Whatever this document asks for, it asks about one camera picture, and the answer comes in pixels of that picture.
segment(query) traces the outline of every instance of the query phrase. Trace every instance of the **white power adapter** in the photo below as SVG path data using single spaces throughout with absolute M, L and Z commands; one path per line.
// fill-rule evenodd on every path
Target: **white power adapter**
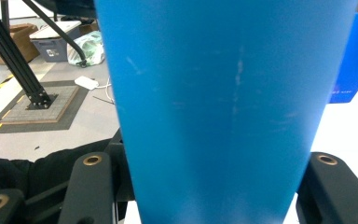
M 90 91 L 97 88 L 100 84 L 97 81 L 90 79 L 89 77 L 78 77 L 75 79 L 75 84 L 84 87 Z

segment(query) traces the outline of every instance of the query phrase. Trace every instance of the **gray mat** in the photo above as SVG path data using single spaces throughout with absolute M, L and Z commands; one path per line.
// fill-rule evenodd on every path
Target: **gray mat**
M 75 86 L 73 80 L 70 81 L 55 81 L 55 82 L 43 82 L 43 87 L 59 87 L 59 86 Z M 86 98 L 89 90 L 79 88 L 71 104 L 63 113 L 58 122 L 55 123 L 35 123 L 35 124 L 0 124 L 0 133 L 29 133 L 29 132 L 45 132 L 45 131 L 58 131 L 68 130 L 71 127 L 78 109 L 81 107 L 83 100 Z M 10 110 L 17 101 L 24 95 L 24 92 L 20 92 L 7 107 L 0 113 L 0 120 Z

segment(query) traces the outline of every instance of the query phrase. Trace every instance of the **blue object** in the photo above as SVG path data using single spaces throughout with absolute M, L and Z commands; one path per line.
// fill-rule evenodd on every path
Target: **blue object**
M 95 1 L 144 224 L 282 223 L 356 1 Z
M 339 70 L 331 104 L 349 103 L 358 92 L 358 14 L 356 14 L 348 45 Z

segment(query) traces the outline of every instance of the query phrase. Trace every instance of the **white plastic bag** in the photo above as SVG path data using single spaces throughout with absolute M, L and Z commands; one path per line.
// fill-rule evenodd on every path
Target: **white plastic bag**
M 74 41 L 83 50 L 86 56 L 87 66 L 103 62 L 105 57 L 101 32 L 93 31 L 89 34 L 82 35 Z M 80 65 L 79 63 L 82 61 L 80 55 L 69 44 L 67 44 L 67 56 L 69 64 Z

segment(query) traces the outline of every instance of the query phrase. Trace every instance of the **white wall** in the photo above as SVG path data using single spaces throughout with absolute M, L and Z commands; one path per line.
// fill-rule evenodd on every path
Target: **white wall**
M 22 0 L 7 0 L 8 1 L 8 14 L 11 19 L 25 18 L 25 17 L 36 17 L 36 14 L 29 8 Z M 52 17 L 53 13 L 42 6 L 36 5 L 42 9 L 46 15 Z M 1 18 L 1 1 L 0 1 L 0 18 Z

